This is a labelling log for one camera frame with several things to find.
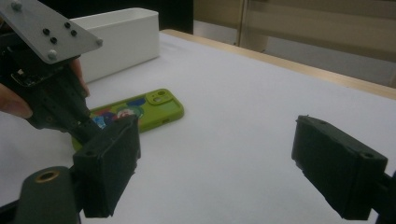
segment hand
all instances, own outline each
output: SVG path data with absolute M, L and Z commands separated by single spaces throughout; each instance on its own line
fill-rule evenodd
M 10 28 L 7 25 L 0 25 L 0 34 L 2 32 L 9 32 Z M 78 59 L 75 59 L 70 63 L 72 71 L 78 77 L 81 86 L 90 95 L 87 85 L 82 78 L 81 65 Z M 33 111 L 29 105 L 14 91 L 10 90 L 6 86 L 0 83 L 0 111 L 6 112 L 23 119 L 28 119 L 32 117 Z

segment phone case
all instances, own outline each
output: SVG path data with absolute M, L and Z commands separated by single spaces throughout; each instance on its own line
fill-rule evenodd
M 91 110 L 92 120 L 102 129 L 114 120 L 132 114 L 139 117 L 138 127 L 139 132 L 142 133 L 181 119 L 184 108 L 172 92 L 159 89 Z M 81 148 L 76 139 L 73 139 L 73 147 Z

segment white plastic bin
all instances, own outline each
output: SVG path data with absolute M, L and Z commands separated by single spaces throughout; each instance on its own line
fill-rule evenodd
M 158 12 L 128 8 L 71 20 L 103 39 L 103 46 L 82 54 L 87 82 L 159 56 Z

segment gray metal plate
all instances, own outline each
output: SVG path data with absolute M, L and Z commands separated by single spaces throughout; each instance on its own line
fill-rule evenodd
M 0 0 L 0 17 L 45 63 L 57 63 L 102 44 L 101 39 L 36 0 Z

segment white table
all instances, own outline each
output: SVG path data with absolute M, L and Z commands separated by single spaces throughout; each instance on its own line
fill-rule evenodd
M 185 106 L 185 116 L 141 134 L 142 158 L 114 217 L 83 223 L 351 223 L 290 158 L 299 115 L 330 122 L 388 157 L 388 174 L 396 170 L 393 89 L 360 81 L 347 88 L 347 82 L 308 76 L 329 78 L 324 71 L 302 65 L 293 71 L 235 47 L 231 51 L 249 57 L 205 40 L 160 38 L 159 58 L 90 83 L 87 103 L 166 88 Z M 0 123 L 0 204 L 16 200 L 33 172 L 72 165 L 67 133 L 37 131 L 6 114 Z M 367 223 L 375 219 L 372 212 Z

